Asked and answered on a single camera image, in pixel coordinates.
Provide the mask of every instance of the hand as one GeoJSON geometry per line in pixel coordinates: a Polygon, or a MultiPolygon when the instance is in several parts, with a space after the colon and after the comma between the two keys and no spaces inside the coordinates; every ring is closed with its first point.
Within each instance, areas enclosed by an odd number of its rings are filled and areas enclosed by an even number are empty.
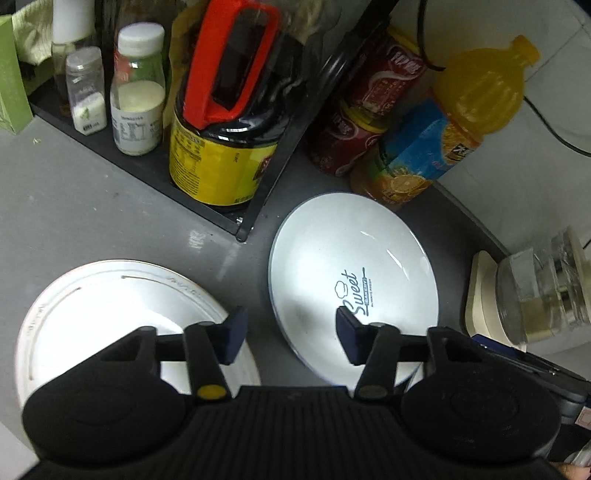
{"type": "Polygon", "coordinates": [[[591,469],[588,466],[576,466],[568,463],[552,463],[560,473],[567,478],[567,480],[587,480],[591,475],[591,469]]]}

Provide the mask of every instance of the orange juice bottle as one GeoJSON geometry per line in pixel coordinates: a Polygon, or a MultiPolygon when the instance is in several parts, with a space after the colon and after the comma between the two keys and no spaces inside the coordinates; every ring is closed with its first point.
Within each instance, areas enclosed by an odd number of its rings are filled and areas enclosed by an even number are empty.
{"type": "Polygon", "coordinates": [[[388,206],[421,193],[503,128],[524,95],[524,70],[540,58],[523,36],[510,48],[454,56],[426,100],[388,131],[351,174],[354,192],[388,206]]]}

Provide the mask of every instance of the yellow can lid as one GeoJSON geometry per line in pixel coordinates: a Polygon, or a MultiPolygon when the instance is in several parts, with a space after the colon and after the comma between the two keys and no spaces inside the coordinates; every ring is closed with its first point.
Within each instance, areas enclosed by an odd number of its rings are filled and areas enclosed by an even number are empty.
{"type": "Polygon", "coordinates": [[[388,34],[400,43],[403,47],[409,49],[415,55],[420,55],[418,45],[415,42],[410,40],[406,35],[404,35],[397,27],[394,25],[390,25],[388,27],[388,34]]]}
{"type": "Polygon", "coordinates": [[[360,108],[349,106],[345,100],[339,101],[339,106],[343,113],[349,117],[355,124],[368,132],[374,134],[383,134],[389,127],[386,119],[374,120],[363,113],[360,108]]]}
{"type": "Polygon", "coordinates": [[[533,65],[540,59],[540,52],[538,49],[523,35],[516,36],[511,42],[511,45],[514,50],[519,52],[519,54],[530,63],[530,65],[533,65]]]}

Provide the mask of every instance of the green box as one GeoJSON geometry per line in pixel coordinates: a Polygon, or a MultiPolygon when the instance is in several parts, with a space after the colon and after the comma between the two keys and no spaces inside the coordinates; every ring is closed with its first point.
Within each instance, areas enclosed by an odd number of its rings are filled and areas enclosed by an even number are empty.
{"type": "Polygon", "coordinates": [[[12,17],[0,17],[0,128],[19,133],[33,119],[22,84],[12,17]]]}

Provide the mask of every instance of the white plate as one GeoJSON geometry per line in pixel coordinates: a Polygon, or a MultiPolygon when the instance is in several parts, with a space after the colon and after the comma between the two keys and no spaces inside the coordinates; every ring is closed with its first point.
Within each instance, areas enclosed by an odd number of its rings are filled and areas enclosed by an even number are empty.
{"type": "MultiPolygon", "coordinates": [[[[423,248],[397,215],[352,193],[324,194],[290,213],[271,249],[269,290],[300,359],[350,390],[363,366],[351,365],[340,345],[337,307],[345,305],[362,323],[389,323],[410,335],[437,324],[437,287],[423,248]]],[[[418,365],[399,364],[397,382],[418,365]]]]}
{"type": "MultiPolygon", "coordinates": [[[[41,293],[21,326],[15,355],[19,403],[138,327],[154,326],[166,335],[226,316],[200,286],[157,265],[106,260],[71,270],[41,293]]],[[[246,342],[222,371],[233,395],[241,385],[261,384],[246,342]]],[[[163,362],[161,377],[179,392],[190,392],[184,362],[163,362]]]]}

